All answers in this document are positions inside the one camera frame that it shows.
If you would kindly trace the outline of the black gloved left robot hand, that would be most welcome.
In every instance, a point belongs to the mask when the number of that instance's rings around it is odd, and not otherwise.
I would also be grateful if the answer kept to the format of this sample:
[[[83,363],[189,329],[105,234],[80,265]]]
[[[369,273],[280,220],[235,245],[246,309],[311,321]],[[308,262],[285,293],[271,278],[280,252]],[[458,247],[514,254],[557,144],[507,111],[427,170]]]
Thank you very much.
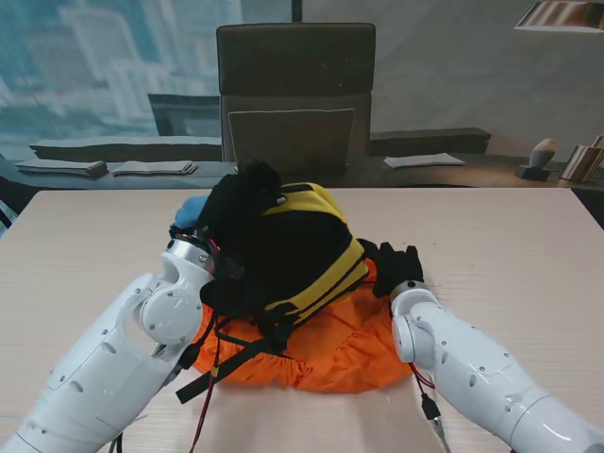
[[[256,162],[236,175],[227,175],[210,194],[186,199],[170,226],[172,234],[210,238],[225,247],[261,214],[277,205],[281,179],[265,162]]]

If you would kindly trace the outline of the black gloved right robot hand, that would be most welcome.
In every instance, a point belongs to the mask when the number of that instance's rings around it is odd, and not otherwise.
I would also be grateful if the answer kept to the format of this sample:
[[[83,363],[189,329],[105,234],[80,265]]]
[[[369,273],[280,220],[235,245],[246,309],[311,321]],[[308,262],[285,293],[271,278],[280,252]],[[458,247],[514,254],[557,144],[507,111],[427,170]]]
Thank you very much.
[[[405,250],[395,250],[390,243],[382,243],[375,264],[377,267],[376,283],[373,288],[375,297],[390,295],[404,281],[425,281],[418,250],[414,245],[408,245]]]

